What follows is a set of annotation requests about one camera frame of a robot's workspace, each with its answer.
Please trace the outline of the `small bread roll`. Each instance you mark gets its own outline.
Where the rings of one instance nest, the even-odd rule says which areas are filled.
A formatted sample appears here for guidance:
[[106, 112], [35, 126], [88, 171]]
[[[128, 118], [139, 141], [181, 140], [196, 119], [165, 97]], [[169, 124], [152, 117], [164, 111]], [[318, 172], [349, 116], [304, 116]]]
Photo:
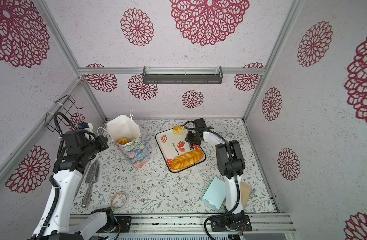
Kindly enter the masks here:
[[127, 138], [120, 138], [116, 143], [119, 145], [126, 145], [129, 143], [129, 140]]
[[184, 135], [185, 134], [184, 126], [174, 126], [173, 127], [173, 133], [175, 135]]

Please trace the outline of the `floral paper gift bag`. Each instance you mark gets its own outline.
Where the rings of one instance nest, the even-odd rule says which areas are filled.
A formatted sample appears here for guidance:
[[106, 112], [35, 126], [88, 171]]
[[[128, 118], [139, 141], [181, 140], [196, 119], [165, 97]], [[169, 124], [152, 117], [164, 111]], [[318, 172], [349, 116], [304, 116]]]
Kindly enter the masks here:
[[[140, 170], [149, 162], [150, 157], [140, 126], [133, 116], [134, 111], [129, 110], [128, 115], [120, 115], [108, 121], [105, 127], [99, 127], [97, 132], [105, 134], [108, 137], [108, 145], [117, 149], [136, 170]], [[117, 144], [120, 138], [127, 138], [129, 143]]]

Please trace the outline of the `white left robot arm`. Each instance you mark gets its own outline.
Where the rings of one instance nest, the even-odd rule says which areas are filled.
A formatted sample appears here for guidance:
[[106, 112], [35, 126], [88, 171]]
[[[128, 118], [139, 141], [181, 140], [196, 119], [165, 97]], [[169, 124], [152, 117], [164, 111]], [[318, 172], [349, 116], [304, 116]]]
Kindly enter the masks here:
[[49, 177], [51, 191], [42, 217], [32, 233], [33, 240], [89, 240], [99, 230], [114, 231], [117, 220], [110, 208], [98, 209], [74, 229], [70, 214], [86, 165], [96, 154], [108, 148], [108, 139], [96, 136], [90, 128], [79, 126], [62, 134], [61, 152], [57, 156], [53, 175]]

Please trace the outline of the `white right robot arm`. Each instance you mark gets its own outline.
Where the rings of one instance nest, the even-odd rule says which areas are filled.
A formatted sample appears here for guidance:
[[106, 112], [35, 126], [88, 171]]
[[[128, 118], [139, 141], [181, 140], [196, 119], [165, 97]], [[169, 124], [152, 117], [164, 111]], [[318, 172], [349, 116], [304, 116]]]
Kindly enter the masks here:
[[204, 119], [187, 121], [183, 124], [188, 130], [186, 141], [191, 145], [206, 142], [215, 147], [217, 168], [223, 176], [226, 190], [225, 215], [244, 214], [241, 203], [241, 177], [245, 169], [240, 144], [237, 140], [227, 140], [212, 127], [207, 126]]

